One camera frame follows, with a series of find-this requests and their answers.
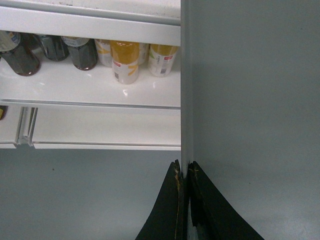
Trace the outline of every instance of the dark brown bottle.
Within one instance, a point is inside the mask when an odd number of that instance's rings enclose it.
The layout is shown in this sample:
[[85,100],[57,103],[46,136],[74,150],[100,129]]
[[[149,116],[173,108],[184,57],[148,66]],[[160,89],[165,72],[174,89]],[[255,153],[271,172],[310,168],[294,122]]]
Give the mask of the dark brown bottle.
[[67,45],[73,65],[80,70],[93,69],[98,61],[95,41],[89,38],[63,36]]
[[62,61],[69,56],[67,45],[60,36],[35,34],[47,59],[51,61]]
[[32,33],[20,33],[23,36],[24,41],[26,42],[27,46],[31,51],[36,50],[40,48],[40,45],[38,41],[36,40],[36,37]]
[[18,32],[0,30],[0,56],[21,76],[31,76],[40,68],[38,58]]

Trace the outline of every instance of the bottle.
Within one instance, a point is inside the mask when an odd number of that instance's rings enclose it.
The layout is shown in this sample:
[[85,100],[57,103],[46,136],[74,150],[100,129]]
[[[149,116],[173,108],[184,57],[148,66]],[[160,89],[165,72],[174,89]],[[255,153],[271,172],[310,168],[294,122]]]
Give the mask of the bottle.
[[40,48],[38,41],[36,40],[36,37],[32,33],[20,33],[23,36],[24,41],[26,42],[28,48],[33,51],[38,48]]
[[21,76],[31,76],[40,68],[38,58],[19,32],[0,30],[0,56]]
[[177,46],[151,44],[148,62],[150,72],[156,77],[167,76],[174,64],[178,48]]
[[98,57],[100,62],[111,68],[112,67],[112,56],[111,56],[111,49],[110,49],[110,41],[104,39],[95,39],[95,47],[98,53]]
[[60,36],[35,34],[35,37],[47,59],[59,62],[69,56],[68,47]]
[[8,106],[0,106],[0,120],[4,119]]
[[98,55],[93,39],[63,36],[62,40],[67,45],[73,65],[77,69],[88,71],[96,66]]
[[138,64],[141,65],[145,63],[149,56],[149,47],[150,44],[148,43],[139,43],[139,62]]
[[139,43],[110,41],[112,70],[121,84],[132,84],[138,78]]

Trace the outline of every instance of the gray wall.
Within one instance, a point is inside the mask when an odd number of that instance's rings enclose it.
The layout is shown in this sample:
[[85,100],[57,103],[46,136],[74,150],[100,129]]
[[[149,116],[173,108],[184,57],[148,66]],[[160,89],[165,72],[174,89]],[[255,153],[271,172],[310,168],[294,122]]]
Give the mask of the gray wall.
[[0,150],[1,240],[134,240],[179,151]]
[[320,239],[319,1],[182,5],[184,164],[266,240]]

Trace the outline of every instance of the shelf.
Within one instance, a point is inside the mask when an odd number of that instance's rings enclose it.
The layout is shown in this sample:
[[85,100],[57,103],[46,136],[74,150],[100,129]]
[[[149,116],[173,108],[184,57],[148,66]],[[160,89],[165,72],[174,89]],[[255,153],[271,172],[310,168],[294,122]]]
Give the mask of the shelf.
[[41,68],[33,76],[13,72],[0,61],[0,102],[24,107],[49,105],[180,109],[180,55],[166,77],[153,76],[147,63],[129,85],[116,81],[112,69],[98,62],[89,71],[72,64],[71,57],[54,62],[39,55]]
[[18,142],[21,123],[21,107],[9,106],[0,120],[0,149],[14,149]]
[[173,46],[181,40],[179,0],[2,0],[0,16],[6,31]]
[[39,108],[32,143],[45,149],[181,149],[179,110],[144,113]]

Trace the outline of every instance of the product label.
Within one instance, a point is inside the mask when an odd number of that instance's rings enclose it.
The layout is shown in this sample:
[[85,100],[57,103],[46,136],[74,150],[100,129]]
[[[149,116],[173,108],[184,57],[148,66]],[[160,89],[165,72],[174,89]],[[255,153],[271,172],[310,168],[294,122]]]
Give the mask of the product label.
[[0,52],[14,49],[20,43],[20,34],[13,31],[0,30]]
[[138,78],[138,59],[131,64],[112,61],[112,69],[119,83],[131,84]]
[[150,44],[148,43],[139,43],[139,65],[143,64],[148,59],[149,46]]
[[164,77],[171,71],[177,53],[170,56],[163,56],[150,48],[148,67],[150,72],[157,77]]
[[109,41],[104,40],[105,42],[94,40],[96,51],[98,53],[98,57],[100,62],[107,66],[112,66],[112,57],[111,57],[111,49]]
[[62,40],[70,47],[80,47],[89,42],[90,38],[62,36]]

